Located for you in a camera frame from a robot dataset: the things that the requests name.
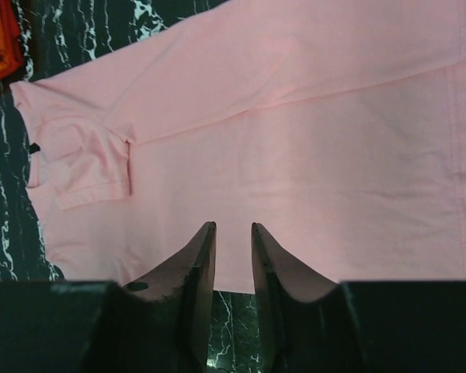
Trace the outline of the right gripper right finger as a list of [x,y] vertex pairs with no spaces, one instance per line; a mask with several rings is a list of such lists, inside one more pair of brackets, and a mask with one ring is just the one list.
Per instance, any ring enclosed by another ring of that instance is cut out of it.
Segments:
[[251,228],[252,273],[265,372],[362,372],[345,295],[276,241]]

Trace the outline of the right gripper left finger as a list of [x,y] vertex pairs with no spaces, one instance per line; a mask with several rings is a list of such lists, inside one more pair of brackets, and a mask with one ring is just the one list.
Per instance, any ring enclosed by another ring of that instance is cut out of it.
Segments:
[[130,319],[135,372],[207,371],[216,235],[216,223],[204,223],[181,250],[125,285],[144,303]]

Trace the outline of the pink t shirt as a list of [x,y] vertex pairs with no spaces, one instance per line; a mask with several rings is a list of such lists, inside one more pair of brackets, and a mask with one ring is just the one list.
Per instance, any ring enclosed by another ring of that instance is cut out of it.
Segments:
[[47,260],[127,284],[264,224],[334,280],[466,279],[466,1],[229,1],[11,86]]

